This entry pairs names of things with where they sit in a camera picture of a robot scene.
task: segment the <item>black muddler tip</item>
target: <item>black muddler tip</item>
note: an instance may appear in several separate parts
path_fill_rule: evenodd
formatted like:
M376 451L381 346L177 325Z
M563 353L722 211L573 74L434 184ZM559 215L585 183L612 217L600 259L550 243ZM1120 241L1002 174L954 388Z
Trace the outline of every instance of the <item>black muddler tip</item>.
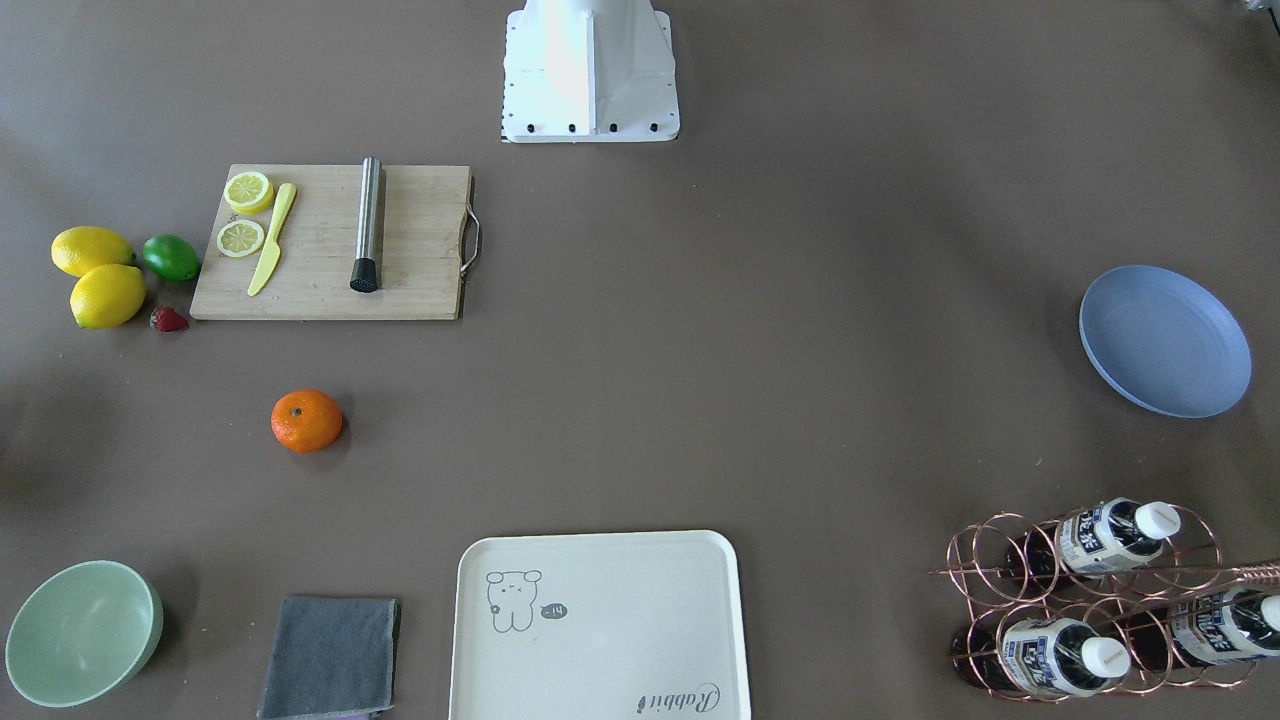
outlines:
M374 292L378 290L378 263L371 258L356 258L351 268L351 290Z

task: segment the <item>bottle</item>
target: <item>bottle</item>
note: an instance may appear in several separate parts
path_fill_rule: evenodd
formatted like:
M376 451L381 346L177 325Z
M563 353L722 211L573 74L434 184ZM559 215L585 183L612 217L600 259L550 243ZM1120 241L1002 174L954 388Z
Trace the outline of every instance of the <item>bottle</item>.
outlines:
M970 685L1037 700L1089 697L1129 671L1129 651L1079 620L1020 620L997 639L975 628L951 642L952 662Z
M1052 532L1032 530L1018 550L1005 555L1004 574L1029 578L1042 591L1056 591L1071 580L1066 574L1098 578L1106 573L1130 570L1151 562L1164 551L1165 538L1181 529L1178 510L1167 502L1138 505L1117 497L1073 515ZM1053 538L1053 546L1047 538ZM1057 582L1052 582L1057 570Z
M1181 600L1129 623L1134 656L1156 673L1280 657L1280 594L1254 588ZM1176 650L1172 659L1169 638Z

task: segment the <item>stainless steel muddler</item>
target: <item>stainless steel muddler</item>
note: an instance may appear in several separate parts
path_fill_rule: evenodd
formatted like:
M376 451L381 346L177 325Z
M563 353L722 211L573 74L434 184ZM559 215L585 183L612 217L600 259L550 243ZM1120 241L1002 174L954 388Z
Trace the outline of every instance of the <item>stainless steel muddler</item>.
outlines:
M360 178L360 218L356 224L356 264L351 268L351 290L378 290L378 261L374 259L383 234L379 199L383 192L383 161L365 158Z

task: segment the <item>orange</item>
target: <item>orange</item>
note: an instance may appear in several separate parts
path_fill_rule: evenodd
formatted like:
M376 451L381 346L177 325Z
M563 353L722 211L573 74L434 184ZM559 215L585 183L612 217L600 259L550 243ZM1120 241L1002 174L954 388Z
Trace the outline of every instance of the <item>orange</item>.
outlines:
M328 447L342 432L342 409L319 389L296 389L271 409L271 432L294 452Z

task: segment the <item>lime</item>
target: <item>lime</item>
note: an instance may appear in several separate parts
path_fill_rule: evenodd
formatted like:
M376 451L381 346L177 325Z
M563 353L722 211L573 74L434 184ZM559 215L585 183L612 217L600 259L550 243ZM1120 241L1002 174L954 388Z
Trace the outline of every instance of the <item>lime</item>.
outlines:
M218 231L218 250L228 258L243 258L259 247L266 233L253 220L232 220Z
M157 234L142 243L142 261L166 281L184 282L200 273L196 249L175 234Z
M232 179L227 181L227 187L223 188L223 197L232 206L232 210L252 215L271 206L271 201L275 200L275 188L271 187L271 181L266 179L266 176L250 170L232 176Z
M99 265L76 282L72 315L82 328L114 328L136 315L146 296L140 268Z
M99 265L125 265L133 261L129 241L114 231L91 225L58 233L49 254L58 269L77 278Z

